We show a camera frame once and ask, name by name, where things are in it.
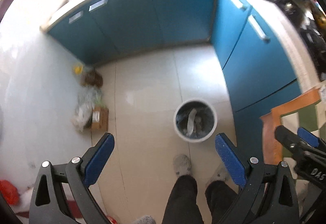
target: countertop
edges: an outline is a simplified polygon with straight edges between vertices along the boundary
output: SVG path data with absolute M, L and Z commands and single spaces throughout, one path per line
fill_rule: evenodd
M 59 10 L 57 10 L 48 20 L 48 22 L 40 27 L 40 29 L 43 32 L 48 32 L 56 23 L 68 16 L 74 10 L 83 6 L 88 1 L 90 0 L 69 1 Z M 268 23 L 283 46 L 297 76 L 301 92 L 304 93 L 319 85 L 320 82 L 317 72 L 306 49 L 305 43 L 294 26 L 291 24 L 290 20 L 274 3 L 267 0 L 247 1 Z

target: person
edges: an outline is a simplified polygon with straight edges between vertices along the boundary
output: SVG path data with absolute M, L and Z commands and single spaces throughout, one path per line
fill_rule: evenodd
M 167 201 L 162 224 L 204 224 L 196 204 L 197 182 L 192 177 L 190 159 L 178 155 L 173 160 L 178 177 Z M 211 211 L 212 224 L 217 224 L 237 197 L 225 181 L 229 173 L 224 165 L 219 166 L 206 184 L 205 196 Z

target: silver screw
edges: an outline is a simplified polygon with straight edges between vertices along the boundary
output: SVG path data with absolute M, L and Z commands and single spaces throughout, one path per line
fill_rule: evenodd
M 288 167 L 288 163 L 286 161 L 281 161 L 282 167 Z
M 258 163 L 258 159 L 256 157 L 251 157 L 250 158 L 250 162 L 253 164 L 257 164 Z
M 80 162 L 80 158 L 79 157 L 74 157 L 71 160 L 72 163 L 79 163 Z
M 42 167 L 46 168 L 46 167 L 49 166 L 49 164 L 50 164 L 50 162 L 48 162 L 48 161 L 46 160 L 46 161 L 44 161 L 44 162 L 42 163 Z

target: blue cabinet door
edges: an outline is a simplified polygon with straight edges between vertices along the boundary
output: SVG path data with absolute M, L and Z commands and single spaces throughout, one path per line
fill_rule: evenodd
M 86 65 L 105 62 L 118 55 L 113 42 L 102 33 L 85 6 L 68 15 L 48 33 Z
M 246 0 L 217 0 L 211 43 L 221 68 L 231 55 L 251 9 Z
M 88 6 L 90 16 L 122 54 L 163 44 L 152 0 L 93 0 Z
M 206 41 L 214 0 L 153 0 L 165 44 Z
M 272 30 L 254 9 L 251 15 L 254 20 L 249 16 L 223 69 L 233 111 L 258 102 L 296 79 Z M 268 41 L 261 39 L 263 34 Z
M 246 157 L 262 159 L 261 116 L 269 113 L 273 107 L 293 100 L 300 95 L 300 88 L 295 81 L 275 94 L 243 110 L 233 113 L 237 146 Z

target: silver handle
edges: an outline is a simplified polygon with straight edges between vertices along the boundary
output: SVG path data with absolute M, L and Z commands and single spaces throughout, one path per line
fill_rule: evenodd
M 83 12 L 84 11 L 80 11 L 80 12 L 76 13 L 75 15 L 71 16 L 69 18 L 69 24 L 73 23 L 74 21 L 76 21 L 77 19 L 79 19 L 80 17 L 82 17 Z
M 238 8 L 238 9 L 242 9 L 245 10 L 247 7 L 239 0 L 231 0 L 232 3 Z
M 252 15 L 248 17 L 248 21 L 251 24 L 252 28 L 256 31 L 260 39 L 262 39 L 263 41 L 269 41 L 269 37 L 264 33 L 264 31 L 261 29 L 261 27 Z
M 89 12 L 95 10 L 98 7 L 104 6 L 108 3 L 108 0 L 100 0 L 99 2 L 94 3 L 93 5 L 89 6 Z

